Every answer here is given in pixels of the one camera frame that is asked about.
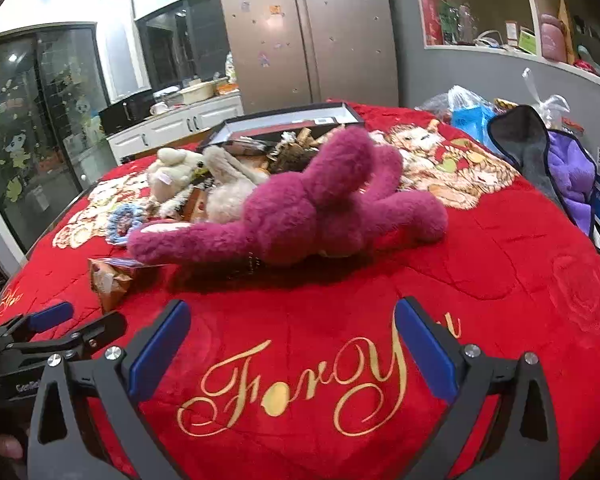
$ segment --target silver refrigerator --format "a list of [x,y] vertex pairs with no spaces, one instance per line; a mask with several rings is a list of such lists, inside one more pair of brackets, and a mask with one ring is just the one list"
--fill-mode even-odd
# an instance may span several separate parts
[[388,0],[222,0],[245,113],[328,98],[397,106]]

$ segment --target screw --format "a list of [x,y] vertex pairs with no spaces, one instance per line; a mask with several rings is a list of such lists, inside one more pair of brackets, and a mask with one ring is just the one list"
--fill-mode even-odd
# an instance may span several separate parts
[[464,355],[471,357],[472,359],[478,357],[481,353],[482,350],[480,350],[478,345],[468,344],[464,347]]
[[53,354],[46,360],[46,364],[49,366],[58,366],[62,361],[62,356],[60,354]]
[[525,353],[525,361],[527,362],[527,364],[537,365],[538,364],[538,356],[536,354],[534,354],[533,352],[527,352],[527,353]]
[[108,359],[109,361],[115,361],[121,355],[122,355],[122,348],[120,348],[119,346],[110,346],[109,348],[107,348],[104,351],[104,357],[105,357],[105,359]]

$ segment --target pink container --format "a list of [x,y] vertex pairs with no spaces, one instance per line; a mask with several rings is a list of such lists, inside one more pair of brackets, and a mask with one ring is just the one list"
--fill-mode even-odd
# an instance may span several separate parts
[[567,62],[562,22],[550,14],[540,16],[542,56],[553,61]]

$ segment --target refrigerator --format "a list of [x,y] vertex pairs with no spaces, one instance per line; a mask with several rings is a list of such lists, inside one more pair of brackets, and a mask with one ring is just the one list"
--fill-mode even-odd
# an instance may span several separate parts
[[0,213],[24,252],[116,166],[107,105],[95,25],[0,36]]
[[389,0],[221,1],[245,113],[398,105]]

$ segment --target blue scrunchie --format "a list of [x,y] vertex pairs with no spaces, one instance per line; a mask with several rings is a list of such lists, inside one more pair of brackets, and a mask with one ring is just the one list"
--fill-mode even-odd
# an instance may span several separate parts
[[[124,235],[119,234],[120,222],[129,219],[130,225]],[[107,222],[107,242],[112,245],[124,246],[128,240],[129,233],[144,223],[144,209],[135,204],[121,204],[109,215]]]

